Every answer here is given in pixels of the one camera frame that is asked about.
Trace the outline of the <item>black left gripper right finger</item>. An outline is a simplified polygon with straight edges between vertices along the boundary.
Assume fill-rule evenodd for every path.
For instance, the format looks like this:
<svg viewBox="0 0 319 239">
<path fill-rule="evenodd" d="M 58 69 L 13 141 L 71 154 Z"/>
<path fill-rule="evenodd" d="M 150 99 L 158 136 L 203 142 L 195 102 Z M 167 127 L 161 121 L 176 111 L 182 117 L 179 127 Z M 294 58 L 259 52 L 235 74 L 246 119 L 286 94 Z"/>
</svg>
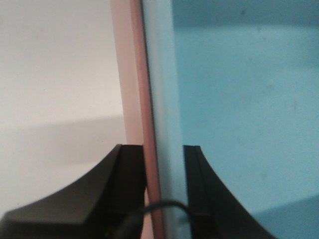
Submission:
<svg viewBox="0 0 319 239">
<path fill-rule="evenodd" d="M 272 239 L 212 169 L 200 146 L 183 147 L 188 206 L 212 239 Z"/>
</svg>

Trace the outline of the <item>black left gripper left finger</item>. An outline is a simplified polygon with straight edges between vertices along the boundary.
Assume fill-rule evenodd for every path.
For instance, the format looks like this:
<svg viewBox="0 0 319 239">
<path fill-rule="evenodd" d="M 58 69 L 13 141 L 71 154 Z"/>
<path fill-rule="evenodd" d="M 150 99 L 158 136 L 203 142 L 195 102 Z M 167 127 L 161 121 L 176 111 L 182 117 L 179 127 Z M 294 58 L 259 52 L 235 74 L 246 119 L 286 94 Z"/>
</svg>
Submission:
<svg viewBox="0 0 319 239">
<path fill-rule="evenodd" d="M 143 147 L 116 145 L 65 188 L 0 221 L 3 239 L 111 239 L 127 216 L 144 206 Z"/>
</svg>

